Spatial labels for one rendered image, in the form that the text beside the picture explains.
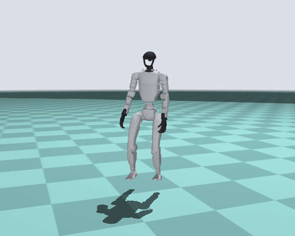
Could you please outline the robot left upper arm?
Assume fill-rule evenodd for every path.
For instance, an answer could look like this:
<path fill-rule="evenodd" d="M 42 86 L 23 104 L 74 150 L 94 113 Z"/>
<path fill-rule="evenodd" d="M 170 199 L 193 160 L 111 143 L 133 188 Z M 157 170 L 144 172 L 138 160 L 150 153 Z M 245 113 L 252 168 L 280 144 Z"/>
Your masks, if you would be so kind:
<path fill-rule="evenodd" d="M 168 76 L 164 73 L 158 73 L 159 80 L 161 80 L 161 87 L 163 93 L 160 95 L 161 100 L 165 100 L 165 94 L 168 93 Z"/>

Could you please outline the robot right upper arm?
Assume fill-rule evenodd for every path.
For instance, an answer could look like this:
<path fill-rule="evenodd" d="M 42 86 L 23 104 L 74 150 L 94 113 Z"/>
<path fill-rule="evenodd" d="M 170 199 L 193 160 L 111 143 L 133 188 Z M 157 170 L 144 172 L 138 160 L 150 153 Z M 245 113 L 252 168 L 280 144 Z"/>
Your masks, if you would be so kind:
<path fill-rule="evenodd" d="M 131 83 L 130 83 L 130 90 L 128 93 L 128 97 L 134 97 L 135 96 L 135 88 L 137 85 L 137 80 L 138 80 L 138 74 L 139 72 L 134 72 L 131 76 Z"/>

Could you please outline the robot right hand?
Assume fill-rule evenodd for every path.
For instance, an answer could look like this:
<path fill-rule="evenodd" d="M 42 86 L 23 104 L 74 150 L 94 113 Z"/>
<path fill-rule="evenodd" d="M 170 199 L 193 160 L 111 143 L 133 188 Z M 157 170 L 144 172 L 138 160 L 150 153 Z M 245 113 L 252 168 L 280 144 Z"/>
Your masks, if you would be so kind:
<path fill-rule="evenodd" d="M 127 116 L 126 111 L 127 111 L 126 109 L 123 109 L 123 111 L 122 111 L 122 113 L 121 113 L 122 115 L 121 115 L 120 123 L 119 123 L 120 126 L 121 126 L 121 128 L 124 128 L 124 127 L 123 127 L 123 122 L 124 122 L 124 118 L 125 118 L 125 116 Z"/>

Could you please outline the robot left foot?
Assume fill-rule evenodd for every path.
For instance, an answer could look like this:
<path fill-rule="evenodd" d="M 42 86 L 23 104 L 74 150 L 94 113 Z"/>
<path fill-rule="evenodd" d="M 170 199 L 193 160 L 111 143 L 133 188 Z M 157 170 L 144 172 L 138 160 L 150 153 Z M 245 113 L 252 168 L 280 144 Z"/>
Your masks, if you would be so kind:
<path fill-rule="evenodd" d="M 161 174 L 156 174 L 152 180 L 161 180 L 162 175 Z"/>

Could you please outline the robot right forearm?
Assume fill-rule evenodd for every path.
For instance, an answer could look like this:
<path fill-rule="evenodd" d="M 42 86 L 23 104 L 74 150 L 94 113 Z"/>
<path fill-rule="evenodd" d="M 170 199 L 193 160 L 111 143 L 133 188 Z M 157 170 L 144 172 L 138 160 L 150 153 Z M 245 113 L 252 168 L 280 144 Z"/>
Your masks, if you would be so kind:
<path fill-rule="evenodd" d="M 129 93 L 129 91 L 128 91 L 128 93 Z M 123 109 L 126 109 L 127 110 L 126 111 L 126 114 L 128 114 L 129 108 L 130 108 L 130 105 L 131 105 L 131 102 L 132 102 L 131 97 L 128 97 L 128 93 L 127 93 L 126 101 L 125 101 L 124 108 L 123 108 Z M 122 109 L 122 111 L 123 111 L 123 109 Z"/>

